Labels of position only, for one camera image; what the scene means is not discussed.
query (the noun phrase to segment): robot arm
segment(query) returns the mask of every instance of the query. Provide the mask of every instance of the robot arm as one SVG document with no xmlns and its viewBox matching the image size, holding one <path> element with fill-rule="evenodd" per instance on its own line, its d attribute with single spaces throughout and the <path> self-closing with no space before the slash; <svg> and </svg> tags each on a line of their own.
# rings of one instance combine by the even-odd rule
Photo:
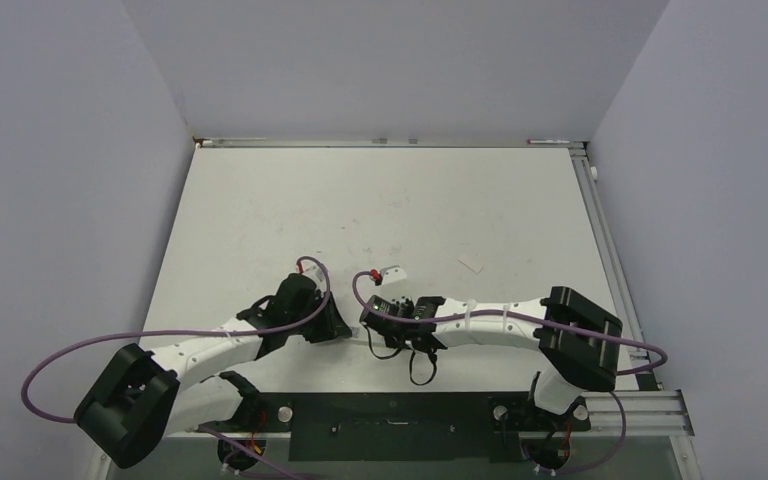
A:
<svg viewBox="0 0 768 480">
<path fill-rule="evenodd" d="M 371 309 L 364 310 L 360 322 L 382 335 L 388 347 L 426 353 L 432 363 L 437 360 L 438 350 L 461 345 L 539 350 L 551 366 L 540 372 L 531 395 L 537 408 L 555 415 L 569 414 L 584 391 L 613 391 L 619 345 L 511 317 L 512 313 L 527 315 L 621 336 L 622 322 L 575 290 L 553 287 L 547 298 L 511 303 L 420 297 L 414 304 L 404 287 L 404 269 L 391 267 L 381 273 L 377 283 L 382 285 L 384 298 L 373 296 L 368 302 Z M 472 316 L 472 312 L 479 311 L 494 313 Z M 442 323 L 404 323 L 385 318 L 427 321 L 454 315 L 464 318 Z"/>
<path fill-rule="evenodd" d="M 333 298 L 325 297 L 324 282 L 317 266 L 290 274 L 275 295 L 214 329 L 216 336 L 147 351 L 137 344 L 126 345 L 81 401 L 74 414 L 76 423 L 119 467 L 127 468 L 145 458 L 166 435 L 258 410 L 257 388 L 228 371 L 230 367 L 281 348 L 293 334 L 310 343 L 351 336 Z M 324 308 L 309 322 L 280 328 L 314 314 L 323 301 Z M 239 335 L 276 327 L 280 331 Z"/>
</svg>

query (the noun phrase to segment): screw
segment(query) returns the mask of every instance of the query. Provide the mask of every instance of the screw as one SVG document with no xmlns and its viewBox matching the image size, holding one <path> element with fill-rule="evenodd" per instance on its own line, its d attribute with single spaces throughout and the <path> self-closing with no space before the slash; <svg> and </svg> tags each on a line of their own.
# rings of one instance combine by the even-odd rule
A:
<svg viewBox="0 0 768 480">
<path fill-rule="evenodd" d="M 493 418 L 496 420 L 501 420 L 502 417 L 508 414 L 508 408 L 504 405 L 497 405 L 496 408 L 493 409 Z"/>
<path fill-rule="evenodd" d="M 293 418 L 293 409 L 290 407 L 281 407 L 278 409 L 278 420 L 287 423 Z"/>
</svg>

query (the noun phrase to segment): white table surface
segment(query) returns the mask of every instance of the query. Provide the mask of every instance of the white table surface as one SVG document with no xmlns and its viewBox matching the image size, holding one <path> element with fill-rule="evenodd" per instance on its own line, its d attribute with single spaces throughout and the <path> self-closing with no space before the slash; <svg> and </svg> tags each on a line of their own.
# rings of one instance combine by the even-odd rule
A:
<svg viewBox="0 0 768 480">
<path fill-rule="evenodd" d="M 613 311 L 566 149 L 204 148 L 193 158 L 145 330 L 214 328 L 274 293 L 305 254 L 328 266 L 350 326 L 361 312 L 352 275 L 393 264 L 407 270 L 415 297 L 506 302 L 566 285 Z M 483 270 L 461 264 L 462 254 Z M 364 297 L 374 292 L 362 284 Z M 235 369 L 273 392 L 519 391 L 548 365 L 539 352 L 506 347 L 438 355 L 437 378 L 425 387 L 409 382 L 408 354 L 376 360 L 356 340 L 309 345 L 294 336 Z M 427 360 L 416 362 L 425 378 Z M 620 369 L 629 366 L 623 348 Z M 638 389 L 633 376 L 618 378 L 617 388 Z"/>
</svg>

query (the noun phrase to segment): black end effector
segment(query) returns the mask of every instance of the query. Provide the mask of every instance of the black end effector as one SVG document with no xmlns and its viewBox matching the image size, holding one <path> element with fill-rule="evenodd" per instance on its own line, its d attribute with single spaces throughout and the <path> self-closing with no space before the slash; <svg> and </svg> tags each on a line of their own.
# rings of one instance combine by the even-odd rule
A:
<svg viewBox="0 0 768 480">
<path fill-rule="evenodd" d="M 269 302 L 266 308 L 261 306 Z M 251 308 L 237 314 L 237 319 L 249 322 L 256 329 L 289 325 L 310 315 L 322 302 L 322 292 L 316 282 L 298 273 L 291 273 L 278 287 L 275 295 L 264 297 Z M 310 343 L 326 342 L 337 338 L 351 337 L 352 331 L 343 321 L 334 297 L 328 299 L 325 308 L 316 318 L 301 327 L 286 332 L 262 335 L 257 358 L 283 347 L 290 335 L 300 333 Z"/>
<path fill-rule="evenodd" d="M 73 418 L 120 468 L 145 458 L 163 437 L 180 383 L 137 344 L 116 352 Z"/>
<path fill-rule="evenodd" d="M 622 336 L 619 318 L 569 287 L 552 287 L 549 298 L 540 303 L 546 307 L 546 320 Z M 591 392 L 614 390 L 618 344 L 547 327 L 537 330 L 535 336 L 540 339 L 540 351 L 566 381 Z"/>
<path fill-rule="evenodd" d="M 375 311 L 414 320 L 432 318 L 437 307 L 444 301 L 442 297 L 421 297 L 414 305 L 411 301 L 391 303 L 378 295 L 373 295 L 369 299 Z M 360 324 L 384 337 L 384 344 L 388 348 L 414 350 L 426 354 L 434 354 L 437 350 L 446 348 L 434 338 L 437 327 L 433 323 L 394 322 L 364 310 L 360 317 Z"/>
</svg>

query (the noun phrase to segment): white wall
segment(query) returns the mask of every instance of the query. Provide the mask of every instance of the white wall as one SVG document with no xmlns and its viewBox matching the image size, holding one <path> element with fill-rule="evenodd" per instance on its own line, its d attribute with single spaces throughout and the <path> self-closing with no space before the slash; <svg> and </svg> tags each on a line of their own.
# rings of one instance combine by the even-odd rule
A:
<svg viewBox="0 0 768 480">
<path fill-rule="evenodd" d="M 591 154 L 706 478 L 768 478 L 768 2 L 672 0 Z"/>
<path fill-rule="evenodd" d="M 192 142 L 118 0 L 0 2 L 0 479 L 76 479 L 90 441 L 19 401 L 76 340 L 138 329 Z M 71 415 L 110 348 L 43 373 Z"/>
<path fill-rule="evenodd" d="M 590 139 L 667 0 L 124 0 L 207 137 Z"/>
</svg>

